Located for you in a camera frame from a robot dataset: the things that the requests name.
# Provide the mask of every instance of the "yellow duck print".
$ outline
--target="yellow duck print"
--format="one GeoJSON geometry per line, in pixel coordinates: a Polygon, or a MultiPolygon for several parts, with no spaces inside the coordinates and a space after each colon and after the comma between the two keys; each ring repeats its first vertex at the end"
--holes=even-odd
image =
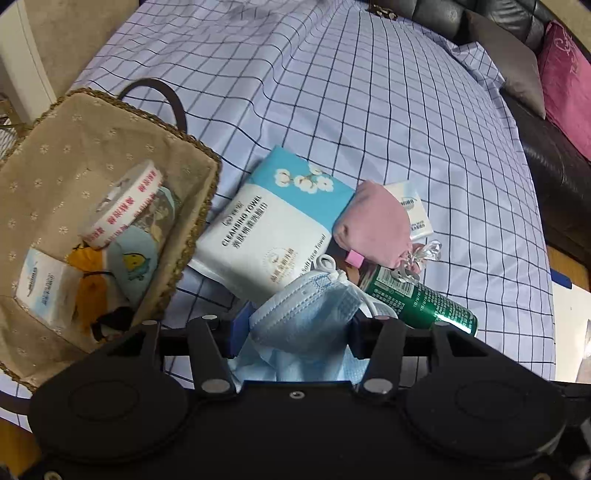
{"type": "Polygon", "coordinates": [[[129,280],[136,278],[143,280],[150,266],[150,259],[139,253],[123,254],[123,262],[127,268],[129,280]]]}

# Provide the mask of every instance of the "gray pillow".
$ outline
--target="gray pillow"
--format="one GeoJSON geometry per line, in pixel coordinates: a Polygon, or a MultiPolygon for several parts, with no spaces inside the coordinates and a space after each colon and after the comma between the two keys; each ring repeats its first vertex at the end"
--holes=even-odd
{"type": "Polygon", "coordinates": [[[470,40],[484,47],[505,78],[505,90],[546,118],[544,94],[534,52],[507,30],[470,10],[466,10],[470,40]]]}

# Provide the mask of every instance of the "cotton flower print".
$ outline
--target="cotton flower print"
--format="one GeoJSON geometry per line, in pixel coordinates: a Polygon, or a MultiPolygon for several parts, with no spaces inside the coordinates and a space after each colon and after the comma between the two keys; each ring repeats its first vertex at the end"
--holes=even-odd
{"type": "Polygon", "coordinates": [[[334,184],[330,177],[324,176],[321,169],[314,165],[309,165],[310,173],[308,175],[291,176],[289,170],[278,168],[275,170],[275,184],[280,187],[288,187],[293,184],[302,192],[314,194],[321,190],[323,192],[332,192],[334,184]]]}

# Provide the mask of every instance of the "face mask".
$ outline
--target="face mask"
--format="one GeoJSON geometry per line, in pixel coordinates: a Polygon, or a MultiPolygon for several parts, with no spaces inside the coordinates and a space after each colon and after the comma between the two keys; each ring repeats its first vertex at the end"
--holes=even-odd
{"type": "Polygon", "coordinates": [[[362,305],[371,316],[396,315],[349,282],[332,257],[319,256],[315,266],[251,316],[249,337],[229,361],[238,385],[361,380],[368,360],[355,359],[347,347],[347,323],[362,305]]]}

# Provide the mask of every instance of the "black circular disc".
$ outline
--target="black circular disc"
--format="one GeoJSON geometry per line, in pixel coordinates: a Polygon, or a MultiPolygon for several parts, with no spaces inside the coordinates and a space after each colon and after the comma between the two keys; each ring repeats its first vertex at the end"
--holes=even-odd
{"type": "Polygon", "coordinates": [[[135,359],[76,367],[31,399],[29,423],[45,449],[85,462],[125,459],[151,451],[185,418],[183,387],[135,359]]]}
{"type": "Polygon", "coordinates": [[[536,457],[559,437],[565,412],[557,389],[519,365],[467,360],[437,368],[408,391],[407,417],[423,439],[496,463],[536,457]]]}

